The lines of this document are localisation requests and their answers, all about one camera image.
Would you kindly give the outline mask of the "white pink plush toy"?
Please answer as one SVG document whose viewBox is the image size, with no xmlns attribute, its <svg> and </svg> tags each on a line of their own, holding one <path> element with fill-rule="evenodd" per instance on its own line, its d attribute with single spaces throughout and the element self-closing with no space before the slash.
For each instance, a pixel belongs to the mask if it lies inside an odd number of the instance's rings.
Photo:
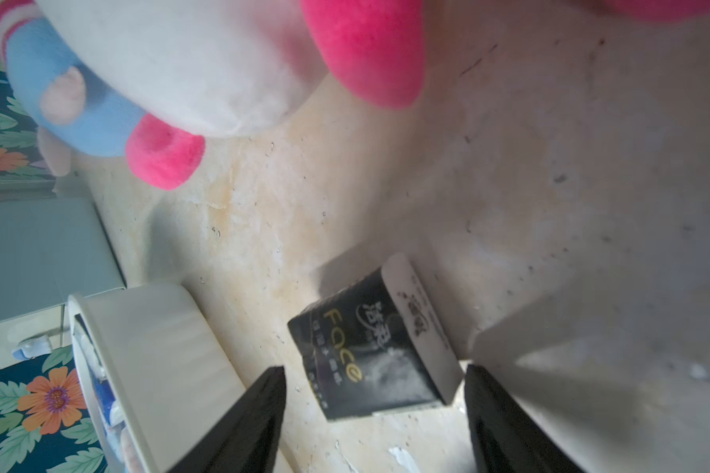
<svg viewBox="0 0 710 473">
<path fill-rule="evenodd" d="M 449 73 L 435 5 L 421 1 L 41 1 L 94 73 L 144 110 L 125 146 L 132 171 L 172 189 L 208 138 L 290 118 L 333 76 L 381 108 L 409 108 Z"/>
</svg>

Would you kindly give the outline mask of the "white plastic storage box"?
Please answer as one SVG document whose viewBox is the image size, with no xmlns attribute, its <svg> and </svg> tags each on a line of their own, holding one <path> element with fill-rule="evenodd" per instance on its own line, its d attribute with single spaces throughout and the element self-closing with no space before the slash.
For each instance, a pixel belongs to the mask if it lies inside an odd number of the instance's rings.
<svg viewBox="0 0 710 473">
<path fill-rule="evenodd" d="M 167 472 L 246 386 L 191 294 L 151 284 L 67 302 L 90 335 L 148 472 Z"/>
</svg>

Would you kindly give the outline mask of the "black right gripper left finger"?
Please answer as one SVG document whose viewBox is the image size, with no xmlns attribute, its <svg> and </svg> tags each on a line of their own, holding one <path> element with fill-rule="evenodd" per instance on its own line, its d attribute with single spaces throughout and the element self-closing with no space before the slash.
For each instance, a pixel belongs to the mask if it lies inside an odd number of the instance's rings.
<svg viewBox="0 0 710 473">
<path fill-rule="evenodd" d="M 271 472 L 286 398 L 284 368 L 268 368 L 171 471 Z"/>
</svg>

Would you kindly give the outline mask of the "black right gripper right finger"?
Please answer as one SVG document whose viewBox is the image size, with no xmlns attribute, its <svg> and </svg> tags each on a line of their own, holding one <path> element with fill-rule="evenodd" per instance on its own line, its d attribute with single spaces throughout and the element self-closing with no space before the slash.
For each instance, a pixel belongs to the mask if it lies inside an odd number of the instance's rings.
<svg viewBox="0 0 710 473">
<path fill-rule="evenodd" d="M 486 369 L 465 372 L 465 406 L 479 472 L 580 472 Z"/>
</svg>

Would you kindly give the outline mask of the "small blue-top drawer cabinet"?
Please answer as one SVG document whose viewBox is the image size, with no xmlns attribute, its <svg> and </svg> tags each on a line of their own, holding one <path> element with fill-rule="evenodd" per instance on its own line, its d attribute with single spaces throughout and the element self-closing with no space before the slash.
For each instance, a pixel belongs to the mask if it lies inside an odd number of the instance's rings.
<svg viewBox="0 0 710 473">
<path fill-rule="evenodd" d="M 69 296 L 125 286 L 91 199 L 0 202 L 0 370 L 70 344 Z"/>
</svg>

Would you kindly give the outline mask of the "baby doll plush toy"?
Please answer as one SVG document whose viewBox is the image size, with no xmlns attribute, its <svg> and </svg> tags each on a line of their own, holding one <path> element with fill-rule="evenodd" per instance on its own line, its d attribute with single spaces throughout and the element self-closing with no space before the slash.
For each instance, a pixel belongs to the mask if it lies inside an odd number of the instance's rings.
<svg viewBox="0 0 710 473">
<path fill-rule="evenodd" d="M 0 1 L 0 59 L 37 124 L 37 149 L 62 177 L 79 152 L 117 158 L 145 112 L 94 73 L 35 1 Z"/>
</svg>

